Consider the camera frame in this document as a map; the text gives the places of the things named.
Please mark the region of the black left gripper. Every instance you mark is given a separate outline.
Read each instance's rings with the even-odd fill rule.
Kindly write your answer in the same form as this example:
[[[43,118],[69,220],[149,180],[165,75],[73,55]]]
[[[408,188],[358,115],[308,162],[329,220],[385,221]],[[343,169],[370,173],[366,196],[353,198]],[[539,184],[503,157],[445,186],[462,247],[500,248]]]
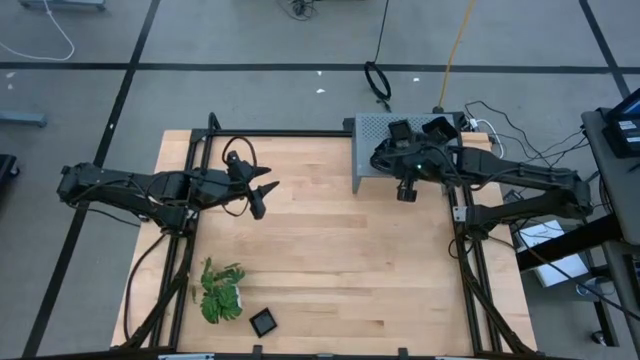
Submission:
[[[251,189],[250,182],[255,177],[265,175],[271,172],[272,169],[257,165],[257,157],[254,150],[251,150],[250,154],[251,160],[247,162],[246,160],[242,160],[235,150],[223,152],[222,160],[228,167],[227,174],[231,179],[231,185],[229,187],[231,198],[222,205],[222,208],[226,214],[233,217],[240,217],[246,209],[249,209],[253,218],[260,220],[266,214],[266,205],[264,204],[263,198],[274,190],[280,182],[274,181]],[[231,201],[241,199],[246,200],[245,207],[241,212],[234,213],[227,209],[226,205]]]

